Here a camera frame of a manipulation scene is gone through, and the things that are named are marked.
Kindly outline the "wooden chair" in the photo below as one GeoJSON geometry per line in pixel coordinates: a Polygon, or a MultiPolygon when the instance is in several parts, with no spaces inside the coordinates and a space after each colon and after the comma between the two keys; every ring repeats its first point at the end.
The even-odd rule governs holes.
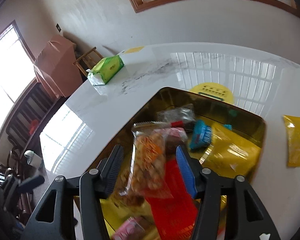
{"type": "Polygon", "coordinates": [[[103,56],[96,47],[93,47],[86,53],[80,54],[72,64],[79,69],[83,76],[87,77],[88,70],[92,70],[102,59],[103,56]]]}

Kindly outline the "yellow round table sticker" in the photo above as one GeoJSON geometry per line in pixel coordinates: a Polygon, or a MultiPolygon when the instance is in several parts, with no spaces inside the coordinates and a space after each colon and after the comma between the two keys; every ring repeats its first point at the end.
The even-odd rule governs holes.
{"type": "Polygon", "coordinates": [[[190,89],[191,92],[207,96],[222,102],[234,104],[234,96],[230,89],[214,82],[200,83],[190,89]]]}

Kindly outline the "clear fried-snack packet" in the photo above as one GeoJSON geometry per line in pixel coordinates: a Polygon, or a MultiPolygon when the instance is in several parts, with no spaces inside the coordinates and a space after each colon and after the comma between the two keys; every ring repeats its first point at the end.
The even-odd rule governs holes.
{"type": "Polygon", "coordinates": [[[134,136],[130,173],[122,196],[172,198],[165,181],[166,142],[169,126],[141,122],[132,126],[134,136]]]}

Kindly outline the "pink wrapped snack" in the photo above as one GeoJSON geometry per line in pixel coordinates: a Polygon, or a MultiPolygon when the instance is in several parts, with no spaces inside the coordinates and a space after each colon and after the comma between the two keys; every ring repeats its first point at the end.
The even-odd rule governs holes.
{"type": "Polygon", "coordinates": [[[166,135],[166,152],[175,152],[179,145],[186,145],[188,136],[183,128],[165,128],[163,130],[166,135]]]}

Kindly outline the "silver wrapped snack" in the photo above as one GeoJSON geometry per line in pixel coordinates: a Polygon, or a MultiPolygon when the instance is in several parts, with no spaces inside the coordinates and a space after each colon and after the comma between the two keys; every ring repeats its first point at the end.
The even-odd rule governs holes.
{"type": "Polygon", "coordinates": [[[160,122],[179,122],[194,124],[196,122],[194,106],[192,103],[157,112],[157,120],[160,122]]]}

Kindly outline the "blue striped snack packet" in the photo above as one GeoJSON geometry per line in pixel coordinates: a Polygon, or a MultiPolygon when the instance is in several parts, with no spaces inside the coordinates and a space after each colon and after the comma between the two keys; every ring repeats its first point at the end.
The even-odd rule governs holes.
{"type": "Polygon", "coordinates": [[[197,120],[192,133],[190,149],[196,150],[209,146],[211,143],[211,134],[211,127],[206,125],[203,120],[197,120]]]}

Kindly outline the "green tissue pack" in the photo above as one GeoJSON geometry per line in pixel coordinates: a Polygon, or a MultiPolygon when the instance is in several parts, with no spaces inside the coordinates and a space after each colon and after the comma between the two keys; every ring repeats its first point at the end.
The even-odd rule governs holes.
{"type": "Polygon", "coordinates": [[[123,66],[124,63],[119,55],[105,57],[92,69],[87,70],[87,78],[93,86],[106,85],[123,66]]]}

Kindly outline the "gold tin box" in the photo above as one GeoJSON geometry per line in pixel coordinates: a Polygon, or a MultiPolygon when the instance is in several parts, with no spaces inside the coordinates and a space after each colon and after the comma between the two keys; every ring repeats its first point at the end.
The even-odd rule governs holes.
{"type": "MultiPolygon", "coordinates": [[[[197,120],[203,120],[205,124],[210,127],[212,127],[215,122],[219,123],[250,142],[253,142],[255,145],[260,147],[262,151],[266,124],[260,116],[230,105],[226,102],[187,92],[185,90],[179,90],[171,87],[160,89],[136,112],[136,114],[130,118],[125,126],[123,126],[113,136],[96,158],[94,165],[91,167],[91,169],[97,168],[102,159],[110,156],[115,145],[123,147],[123,162],[117,176],[114,190],[107,199],[102,199],[100,203],[104,221],[106,218],[109,218],[122,223],[120,231],[132,239],[136,239],[138,235],[131,229],[129,221],[122,220],[121,215],[123,213],[127,215],[139,214],[141,212],[139,200],[146,200],[145,197],[129,197],[122,196],[120,194],[127,185],[130,173],[130,163],[134,142],[132,126],[141,122],[159,122],[167,124],[169,128],[183,128],[188,136],[187,144],[184,146],[187,148],[191,157],[200,160],[207,147],[196,150],[190,149],[190,142],[196,122],[194,124],[184,124],[182,121],[170,123],[160,122],[157,120],[157,112],[181,107],[190,103],[194,106],[196,122],[197,120]]],[[[171,159],[176,160],[176,150],[175,152],[166,152],[166,162],[171,159]]],[[[222,206],[225,206],[227,209],[226,196],[221,197],[221,207],[222,206]]],[[[154,224],[152,212],[150,211],[143,214],[140,218],[140,222],[150,222],[154,224]]]]}

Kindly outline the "gold foil snack packet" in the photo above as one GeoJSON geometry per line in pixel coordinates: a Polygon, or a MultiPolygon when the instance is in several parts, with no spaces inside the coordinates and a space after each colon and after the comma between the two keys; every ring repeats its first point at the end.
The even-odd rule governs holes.
{"type": "Polygon", "coordinates": [[[246,176],[257,165],[261,148],[219,123],[211,127],[211,143],[199,162],[218,175],[246,176]]]}

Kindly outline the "dark wooden shelf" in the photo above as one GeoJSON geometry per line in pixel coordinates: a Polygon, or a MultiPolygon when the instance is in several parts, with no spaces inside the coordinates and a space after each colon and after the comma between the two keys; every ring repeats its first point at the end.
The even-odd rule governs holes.
{"type": "Polygon", "coordinates": [[[6,126],[8,141],[15,148],[25,150],[66,100],[63,96],[51,98],[41,83],[31,84],[18,100],[6,126]]]}

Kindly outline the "red snack packet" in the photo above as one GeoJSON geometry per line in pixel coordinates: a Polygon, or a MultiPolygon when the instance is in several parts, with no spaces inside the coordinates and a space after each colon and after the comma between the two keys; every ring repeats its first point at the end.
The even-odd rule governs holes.
{"type": "Polygon", "coordinates": [[[146,198],[161,239],[190,239],[198,209],[186,191],[177,161],[166,163],[165,182],[171,198],[146,198]]]}

